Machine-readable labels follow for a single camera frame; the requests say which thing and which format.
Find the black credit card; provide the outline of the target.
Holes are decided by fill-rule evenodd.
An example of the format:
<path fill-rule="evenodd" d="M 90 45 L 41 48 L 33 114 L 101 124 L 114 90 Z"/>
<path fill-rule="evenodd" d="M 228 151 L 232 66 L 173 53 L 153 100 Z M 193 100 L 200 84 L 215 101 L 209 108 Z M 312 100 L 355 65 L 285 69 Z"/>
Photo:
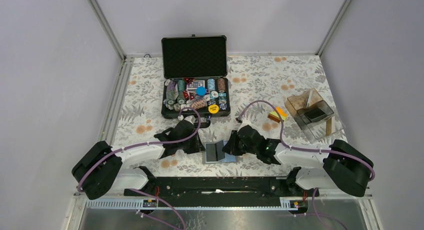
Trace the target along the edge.
<path fill-rule="evenodd" d="M 205 145 L 205 162 L 217 161 L 217 147 L 215 143 L 207 143 Z"/>
<path fill-rule="evenodd" d="M 225 153 L 223 152 L 224 141 L 221 140 L 215 144 L 216 147 L 216 160 L 220 161 L 225 158 Z"/>

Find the beige card holder wallet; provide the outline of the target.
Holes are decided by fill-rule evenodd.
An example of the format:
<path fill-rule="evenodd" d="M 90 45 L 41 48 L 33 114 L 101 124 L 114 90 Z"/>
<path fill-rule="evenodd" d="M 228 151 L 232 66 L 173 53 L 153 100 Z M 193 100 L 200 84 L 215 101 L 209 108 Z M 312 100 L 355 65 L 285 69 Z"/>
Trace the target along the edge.
<path fill-rule="evenodd" d="M 225 153 L 223 147 L 227 141 L 207 142 L 204 144 L 205 151 L 202 155 L 203 164 L 221 164 L 221 163 L 234 163 L 236 157 Z"/>

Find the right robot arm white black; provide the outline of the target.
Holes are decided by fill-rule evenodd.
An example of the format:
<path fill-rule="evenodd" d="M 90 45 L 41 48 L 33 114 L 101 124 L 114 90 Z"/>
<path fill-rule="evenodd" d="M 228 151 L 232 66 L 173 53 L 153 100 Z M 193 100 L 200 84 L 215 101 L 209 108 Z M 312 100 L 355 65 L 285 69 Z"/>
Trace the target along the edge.
<path fill-rule="evenodd" d="M 343 140 L 334 140 L 328 147 L 289 145 L 282 139 L 265 138 L 250 125 L 231 132 L 223 151 L 240 156 L 253 154 L 265 164 L 295 167 L 283 180 L 280 191 L 290 196 L 318 189 L 339 189 L 355 197 L 363 197 L 375 178 L 371 160 Z"/>

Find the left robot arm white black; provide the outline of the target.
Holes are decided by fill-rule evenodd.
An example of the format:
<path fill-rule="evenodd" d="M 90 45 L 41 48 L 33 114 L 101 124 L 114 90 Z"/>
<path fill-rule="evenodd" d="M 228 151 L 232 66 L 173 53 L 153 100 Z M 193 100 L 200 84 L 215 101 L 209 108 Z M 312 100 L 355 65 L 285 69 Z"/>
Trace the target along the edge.
<path fill-rule="evenodd" d="M 150 195 L 155 190 L 154 180 L 134 165 L 174 155 L 178 150 L 188 154 L 198 151 L 198 148 L 190 148 L 189 143 L 198 142 L 200 125 L 188 116 L 175 127 L 156 134 L 150 141 L 127 147 L 97 142 L 71 170 L 78 182 L 77 191 L 85 193 L 90 200 L 129 188 L 137 189 L 142 195 Z"/>

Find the playing card deck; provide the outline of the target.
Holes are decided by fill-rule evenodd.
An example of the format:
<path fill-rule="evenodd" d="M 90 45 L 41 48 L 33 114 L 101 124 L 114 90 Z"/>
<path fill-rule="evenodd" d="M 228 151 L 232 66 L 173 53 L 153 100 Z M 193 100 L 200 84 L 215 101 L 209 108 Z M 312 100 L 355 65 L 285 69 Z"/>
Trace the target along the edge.
<path fill-rule="evenodd" d="M 193 80 L 189 84 L 187 84 L 186 89 L 188 91 L 195 91 L 199 87 L 205 87 L 205 80 Z"/>

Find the clear acrylic card box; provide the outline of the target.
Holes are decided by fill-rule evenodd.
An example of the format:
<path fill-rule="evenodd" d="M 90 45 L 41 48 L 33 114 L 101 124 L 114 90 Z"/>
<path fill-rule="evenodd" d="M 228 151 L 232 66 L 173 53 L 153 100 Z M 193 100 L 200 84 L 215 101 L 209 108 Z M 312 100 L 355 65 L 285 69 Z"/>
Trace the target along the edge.
<path fill-rule="evenodd" d="M 286 99 L 285 107 L 310 143 L 341 133 L 345 125 L 315 88 Z"/>

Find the orange yellow sticky note stack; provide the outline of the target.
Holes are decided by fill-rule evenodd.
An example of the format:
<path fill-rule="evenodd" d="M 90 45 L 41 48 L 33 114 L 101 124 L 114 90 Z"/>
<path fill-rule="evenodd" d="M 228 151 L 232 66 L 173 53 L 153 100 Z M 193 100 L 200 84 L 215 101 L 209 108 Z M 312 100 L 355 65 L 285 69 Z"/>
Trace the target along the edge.
<path fill-rule="evenodd" d="M 276 123 L 281 123 L 287 119 L 288 113 L 286 113 L 281 107 L 276 107 L 276 111 L 271 111 L 267 117 Z"/>

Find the yellow round dealer chip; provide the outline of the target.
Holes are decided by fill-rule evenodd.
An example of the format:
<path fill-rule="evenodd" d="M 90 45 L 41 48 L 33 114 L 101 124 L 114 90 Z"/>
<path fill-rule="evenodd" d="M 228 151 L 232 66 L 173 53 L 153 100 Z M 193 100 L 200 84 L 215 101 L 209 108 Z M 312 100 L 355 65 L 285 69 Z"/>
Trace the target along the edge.
<path fill-rule="evenodd" d="M 220 108 L 219 108 L 219 105 L 217 105 L 217 104 L 212 104 L 212 105 L 208 106 L 208 111 L 211 114 L 216 114 L 216 113 L 219 112 L 219 110 L 220 110 Z"/>

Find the blue round chip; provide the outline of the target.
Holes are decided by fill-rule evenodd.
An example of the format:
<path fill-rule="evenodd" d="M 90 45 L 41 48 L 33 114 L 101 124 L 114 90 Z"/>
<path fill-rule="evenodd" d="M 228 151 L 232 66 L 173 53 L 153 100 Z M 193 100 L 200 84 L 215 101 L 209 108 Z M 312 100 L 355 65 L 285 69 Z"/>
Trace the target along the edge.
<path fill-rule="evenodd" d="M 199 96 L 204 96 L 207 93 L 207 89 L 203 86 L 197 87 L 196 88 L 196 94 Z"/>

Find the floral patterned table mat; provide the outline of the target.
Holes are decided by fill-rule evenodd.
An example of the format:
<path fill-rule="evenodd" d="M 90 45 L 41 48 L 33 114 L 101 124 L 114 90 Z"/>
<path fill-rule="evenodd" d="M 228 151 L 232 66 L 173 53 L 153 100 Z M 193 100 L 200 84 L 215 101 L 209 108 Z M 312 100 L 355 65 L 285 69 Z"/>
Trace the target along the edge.
<path fill-rule="evenodd" d="M 307 145 L 309 140 L 292 117 L 280 125 L 268 118 L 272 107 L 285 107 L 287 97 L 315 88 L 335 108 L 327 77 L 318 56 L 230 56 L 227 59 L 230 115 L 214 117 L 201 129 L 201 141 L 228 140 L 237 129 L 241 111 L 266 138 L 283 133 L 288 144 Z M 124 95 L 112 144 L 128 146 L 151 139 L 177 124 L 162 114 L 164 70 L 162 58 L 136 58 Z M 238 156 L 232 163 L 204 164 L 201 153 L 176 154 L 143 163 L 155 176 L 286 176 L 294 167 L 268 165 L 254 155 Z"/>

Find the black poker chip case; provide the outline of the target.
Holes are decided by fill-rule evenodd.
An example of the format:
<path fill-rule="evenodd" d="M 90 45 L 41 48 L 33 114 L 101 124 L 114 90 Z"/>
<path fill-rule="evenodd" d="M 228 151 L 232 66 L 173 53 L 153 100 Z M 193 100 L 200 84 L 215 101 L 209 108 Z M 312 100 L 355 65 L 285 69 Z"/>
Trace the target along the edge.
<path fill-rule="evenodd" d="M 191 36 L 166 37 L 161 40 L 163 76 L 161 115 L 176 119 L 179 110 L 189 115 L 195 108 L 201 117 L 225 117 L 231 112 L 227 64 L 227 37 Z M 199 96 L 188 91 L 193 80 L 205 80 L 207 93 Z M 219 105 L 211 114 L 208 106 Z"/>

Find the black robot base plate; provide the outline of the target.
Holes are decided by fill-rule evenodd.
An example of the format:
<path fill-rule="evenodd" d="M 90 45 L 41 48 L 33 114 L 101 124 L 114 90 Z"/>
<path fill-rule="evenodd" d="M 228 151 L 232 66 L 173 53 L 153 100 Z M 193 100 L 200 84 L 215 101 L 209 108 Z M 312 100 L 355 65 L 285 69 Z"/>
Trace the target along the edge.
<path fill-rule="evenodd" d="M 174 207 L 280 207 L 281 198 L 319 196 L 284 177 L 152 177 L 140 191 Z"/>

